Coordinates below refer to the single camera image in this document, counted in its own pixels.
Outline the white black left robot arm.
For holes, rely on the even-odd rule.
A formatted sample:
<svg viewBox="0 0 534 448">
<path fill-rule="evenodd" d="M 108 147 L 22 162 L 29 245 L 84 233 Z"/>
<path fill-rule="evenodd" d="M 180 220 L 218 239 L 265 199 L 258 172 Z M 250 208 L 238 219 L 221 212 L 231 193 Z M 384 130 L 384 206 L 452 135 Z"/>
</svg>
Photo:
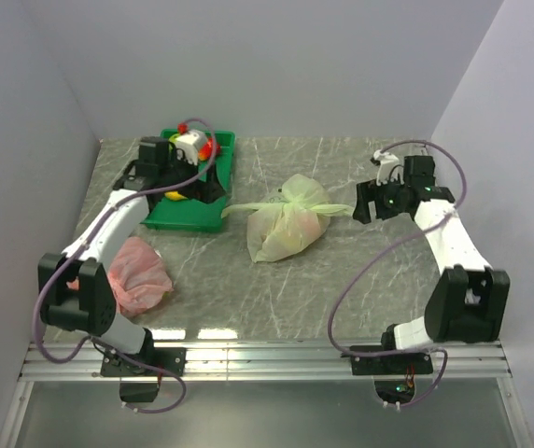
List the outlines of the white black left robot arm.
<svg viewBox="0 0 534 448">
<path fill-rule="evenodd" d="M 39 295 L 32 333 L 39 353 L 52 363 L 43 343 L 43 328 L 52 326 L 84 333 L 115 350 L 133 374 L 153 370 L 157 354 L 151 332 L 131 322 L 117 309 L 109 268 L 132 231 L 175 191 L 201 203 L 214 203 L 225 194 L 215 166 L 218 140 L 197 130 L 193 148 L 208 147 L 209 158 L 199 166 L 192 152 L 175 140 L 158 136 L 139 141 L 138 156 L 119 174 L 102 211 L 71 245 L 59 254 L 46 254 L 38 264 Z"/>
</svg>

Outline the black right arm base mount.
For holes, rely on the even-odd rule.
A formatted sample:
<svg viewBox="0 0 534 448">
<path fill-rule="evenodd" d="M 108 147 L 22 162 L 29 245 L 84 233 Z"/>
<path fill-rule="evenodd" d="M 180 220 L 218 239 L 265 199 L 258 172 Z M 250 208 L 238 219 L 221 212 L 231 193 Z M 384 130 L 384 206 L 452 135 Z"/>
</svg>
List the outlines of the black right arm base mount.
<svg viewBox="0 0 534 448">
<path fill-rule="evenodd" d="M 374 391 L 384 405 L 407 405 L 415 398 L 415 378 L 432 374 L 433 365 L 425 353 L 409 353 L 384 357 L 350 358 L 354 376 L 374 376 Z"/>
</svg>

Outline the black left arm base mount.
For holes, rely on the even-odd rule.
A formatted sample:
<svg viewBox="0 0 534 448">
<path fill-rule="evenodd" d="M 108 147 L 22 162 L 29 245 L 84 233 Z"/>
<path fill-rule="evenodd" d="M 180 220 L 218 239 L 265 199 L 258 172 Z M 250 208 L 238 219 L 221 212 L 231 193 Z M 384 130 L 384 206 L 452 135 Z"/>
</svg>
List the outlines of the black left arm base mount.
<svg viewBox="0 0 534 448">
<path fill-rule="evenodd" d="M 145 362 L 154 368 L 181 376 L 184 372 L 187 349 L 184 347 L 156 348 Z M 164 373 L 140 367 L 132 361 L 106 352 L 100 376 L 119 379 L 119 397 L 127 404 L 152 403 L 159 395 Z"/>
</svg>

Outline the light green plastic bag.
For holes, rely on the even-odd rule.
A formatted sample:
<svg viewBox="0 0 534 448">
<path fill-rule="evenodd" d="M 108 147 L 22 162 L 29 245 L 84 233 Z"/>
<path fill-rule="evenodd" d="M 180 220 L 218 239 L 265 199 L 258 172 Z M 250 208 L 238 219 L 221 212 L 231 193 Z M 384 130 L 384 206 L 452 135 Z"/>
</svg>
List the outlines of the light green plastic bag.
<svg viewBox="0 0 534 448">
<path fill-rule="evenodd" d="M 354 208 L 333 203 L 315 181 L 296 174 L 262 200 L 229 205 L 221 215 L 246 212 L 246 244 L 255 263 L 295 256 L 317 241 L 333 217 L 350 217 Z"/>
</svg>

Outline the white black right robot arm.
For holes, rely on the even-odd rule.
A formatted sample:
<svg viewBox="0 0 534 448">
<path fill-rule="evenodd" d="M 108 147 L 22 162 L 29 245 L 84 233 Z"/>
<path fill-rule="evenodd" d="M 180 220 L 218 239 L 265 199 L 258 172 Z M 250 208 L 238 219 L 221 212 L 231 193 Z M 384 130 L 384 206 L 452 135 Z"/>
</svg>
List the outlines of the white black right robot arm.
<svg viewBox="0 0 534 448">
<path fill-rule="evenodd" d="M 422 316 L 392 324 L 383 333 L 379 360 L 400 372 L 411 349 L 434 343 L 492 343 L 499 337 L 511 281 L 480 254 L 456 211 L 456 200 L 435 178 L 430 156 L 399 160 L 376 151 L 374 180 L 357 185 L 353 218 L 363 224 L 407 214 L 425 234 L 440 278 Z"/>
</svg>

